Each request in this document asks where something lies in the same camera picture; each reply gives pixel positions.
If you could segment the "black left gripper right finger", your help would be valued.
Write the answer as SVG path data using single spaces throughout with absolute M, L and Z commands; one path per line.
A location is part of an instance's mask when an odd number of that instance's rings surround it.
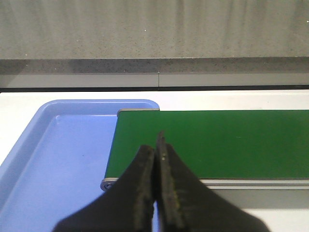
M 163 232 L 267 232 L 266 224 L 206 187 L 163 132 L 156 141 L 156 199 Z

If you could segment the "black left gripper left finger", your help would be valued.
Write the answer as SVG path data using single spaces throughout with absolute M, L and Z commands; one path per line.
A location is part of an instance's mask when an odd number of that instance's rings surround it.
M 154 214 L 154 149 L 139 147 L 119 179 L 86 207 L 59 221 L 55 232 L 150 232 Z

